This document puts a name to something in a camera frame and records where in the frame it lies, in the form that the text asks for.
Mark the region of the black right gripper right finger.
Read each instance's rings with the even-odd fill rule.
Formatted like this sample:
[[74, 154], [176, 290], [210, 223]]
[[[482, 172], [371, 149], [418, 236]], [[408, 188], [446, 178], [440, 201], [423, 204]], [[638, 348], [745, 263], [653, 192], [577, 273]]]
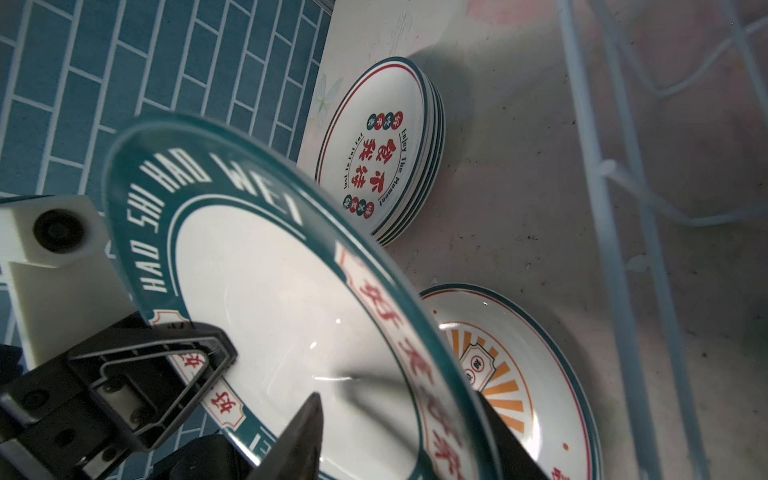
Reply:
[[477, 396], [496, 442], [502, 478], [504, 480], [547, 480], [548, 477], [528, 454], [482, 393], [477, 392]]

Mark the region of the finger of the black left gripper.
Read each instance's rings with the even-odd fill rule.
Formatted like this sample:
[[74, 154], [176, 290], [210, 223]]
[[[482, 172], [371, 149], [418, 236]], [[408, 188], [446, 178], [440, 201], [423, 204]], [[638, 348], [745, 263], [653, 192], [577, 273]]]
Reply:
[[234, 363], [220, 328], [109, 327], [73, 347], [67, 366], [134, 451], [150, 451], [177, 430]]

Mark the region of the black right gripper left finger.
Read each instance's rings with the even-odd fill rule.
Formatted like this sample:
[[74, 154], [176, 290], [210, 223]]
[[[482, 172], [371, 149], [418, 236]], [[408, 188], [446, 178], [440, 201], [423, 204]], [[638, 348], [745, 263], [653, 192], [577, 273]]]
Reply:
[[323, 427], [321, 396], [313, 392], [248, 478], [317, 480], [320, 474]]

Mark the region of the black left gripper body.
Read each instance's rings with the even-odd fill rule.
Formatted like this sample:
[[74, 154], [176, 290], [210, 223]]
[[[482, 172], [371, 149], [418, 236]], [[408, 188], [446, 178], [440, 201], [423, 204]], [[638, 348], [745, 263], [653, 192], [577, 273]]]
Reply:
[[[132, 314], [112, 326], [148, 325]], [[148, 452], [130, 449], [90, 399], [67, 366], [72, 348], [1, 387], [1, 457], [20, 478], [105, 479], [132, 453]]]

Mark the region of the orange sunburst small plate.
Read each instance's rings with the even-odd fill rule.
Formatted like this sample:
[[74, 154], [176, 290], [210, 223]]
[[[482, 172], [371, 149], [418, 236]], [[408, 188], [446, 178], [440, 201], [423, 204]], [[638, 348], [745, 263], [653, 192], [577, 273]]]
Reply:
[[436, 285], [420, 296], [470, 385], [549, 478], [603, 478], [585, 391], [539, 322], [507, 297], [477, 285]]

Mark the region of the green rim small plate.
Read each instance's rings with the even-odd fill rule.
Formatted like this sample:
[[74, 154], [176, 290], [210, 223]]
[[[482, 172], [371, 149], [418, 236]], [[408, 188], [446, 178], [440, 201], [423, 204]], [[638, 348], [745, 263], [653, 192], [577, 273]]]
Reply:
[[262, 461], [311, 394], [323, 479], [497, 479], [498, 449], [445, 334], [371, 238], [241, 132], [155, 115], [120, 131], [103, 206], [152, 325], [221, 328], [237, 357], [204, 399]]

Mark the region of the white wire dish rack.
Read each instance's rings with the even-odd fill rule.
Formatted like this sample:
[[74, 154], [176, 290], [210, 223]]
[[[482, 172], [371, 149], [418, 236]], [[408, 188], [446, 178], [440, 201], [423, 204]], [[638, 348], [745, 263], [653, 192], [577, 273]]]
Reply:
[[610, 12], [607, 3], [604, 1], [590, 2], [589, 7], [597, 19], [599, 37], [604, 46], [619, 124], [629, 161], [628, 166], [622, 166], [613, 159], [605, 158], [602, 154], [590, 92], [590, 79], [579, 38], [574, 4], [571, 1], [559, 1], [556, 4], [587, 190], [608, 304], [612, 314], [624, 397], [627, 402], [639, 476], [642, 479], [662, 478], [662, 463], [651, 420], [639, 342], [636, 337], [636, 322], [626, 278], [626, 267], [621, 258], [620, 240], [608, 185], [610, 183], [616, 184], [632, 195], [637, 202], [641, 231], [647, 251], [647, 265], [653, 280], [692, 473], [696, 479], [708, 479], [711, 473], [699, 419], [695, 411], [694, 394], [684, 359], [678, 316], [666, 273], [656, 217], [662, 215], [679, 225], [690, 228], [714, 227], [764, 217], [767, 214], [767, 204], [761, 201], [726, 213], [690, 217], [654, 192], [646, 181], [640, 144], [622, 68], [624, 66], [629, 67], [630, 72], [647, 93], [657, 99], [663, 99], [692, 87], [712, 69], [715, 62], [723, 54], [729, 49], [735, 49], [744, 61], [747, 78], [756, 94], [757, 103], [760, 109], [765, 110], [767, 108], [767, 81], [760, 70], [749, 37], [766, 28], [767, 18], [761, 16], [745, 24], [738, 15], [735, 2], [722, 1], [719, 6], [729, 29], [727, 37], [690, 75], [675, 84], [661, 86], [655, 82], [651, 72], [633, 49], [625, 30]]

